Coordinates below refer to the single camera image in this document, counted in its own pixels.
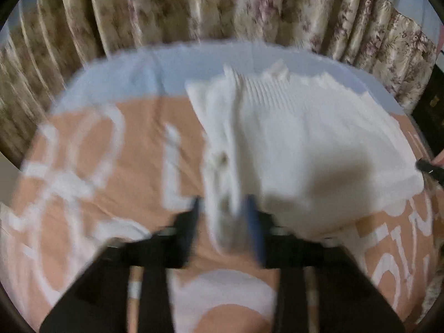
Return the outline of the floral beige curtain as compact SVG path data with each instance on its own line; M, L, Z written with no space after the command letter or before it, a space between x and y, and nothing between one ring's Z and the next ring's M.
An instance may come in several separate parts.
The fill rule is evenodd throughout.
M1 153L19 165L81 67L133 47L236 38L373 74L412 112L442 47L429 0L12 0L1 8Z

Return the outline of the blue and orange bedsheet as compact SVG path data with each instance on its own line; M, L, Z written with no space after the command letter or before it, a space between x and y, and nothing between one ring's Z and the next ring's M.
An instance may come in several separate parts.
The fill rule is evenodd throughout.
M75 75L38 127L12 203L1 208L1 280L20 318L39 330L107 243L142 240L200 197L190 261L168 271L175 329L268 332L278 272L260 267L249 236L240 252L212 243L201 172L205 133L186 85L221 75L226 66L251 75L277 62L292 74L326 72L354 92L368 92L399 123L415 163L426 156L412 121L375 77L313 53L229 42L96 61ZM418 195L305 238L343 244L407 325L418 317L443 246L443 190L422 177Z

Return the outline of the white knit sweater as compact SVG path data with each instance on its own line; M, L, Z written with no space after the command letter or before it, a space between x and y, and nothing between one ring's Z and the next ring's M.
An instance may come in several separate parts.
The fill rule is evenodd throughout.
M314 238L424 189L399 123L331 74L292 74L283 62L251 75L226 66L186 91L205 133L206 222L221 252L247 247L248 195Z

